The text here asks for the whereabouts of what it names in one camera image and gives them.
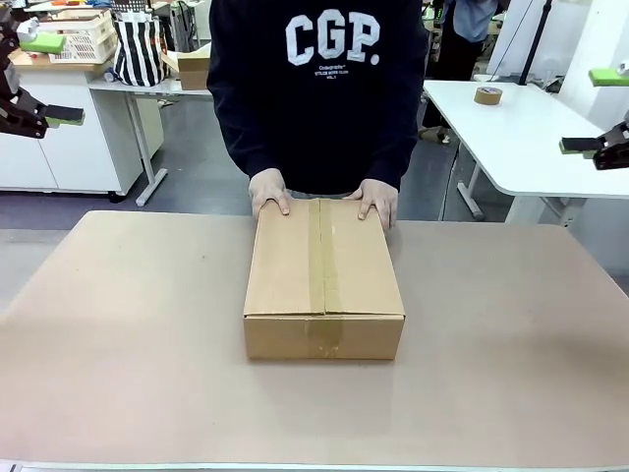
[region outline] person's right hand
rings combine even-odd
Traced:
[[[290,211],[288,205],[290,195],[279,169],[265,169],[252,177],[249,184],[249,196],[252,198],[255,219],[259,217],[259,211],[269,200],[277,202],[282,214],[288,214]]]

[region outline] white pillar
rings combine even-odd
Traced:
[[[595,88],[588,72],[624,59],[629,1],[594,0],[559,99],[604,130],[620,123],[629,110],[629,88]],[[629,201],[589,200],[572,232],[609,272],[629,274]]]

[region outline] caster wheel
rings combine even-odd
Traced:
[[[107,192],[107,198],[110,204],[119,204],[123,202],[126,197],[124,195],[118,195],[115,192]]]

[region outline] white basket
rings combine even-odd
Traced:
[[[105,9],[61,10],[42,20],[39,30],[66,36],[61,54],[49,54],[52,63],[102,64],[118,44],[111,13]]]

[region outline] brown cardboard box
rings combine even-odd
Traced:
[[[194,52],[162,53],[163,61],[179,73],[183,90],[205,90],[209,71],[209,44]]]
[[[404,307],[374,210],[295,200],[260,213],[245,301],[252,359],[394,359]]]

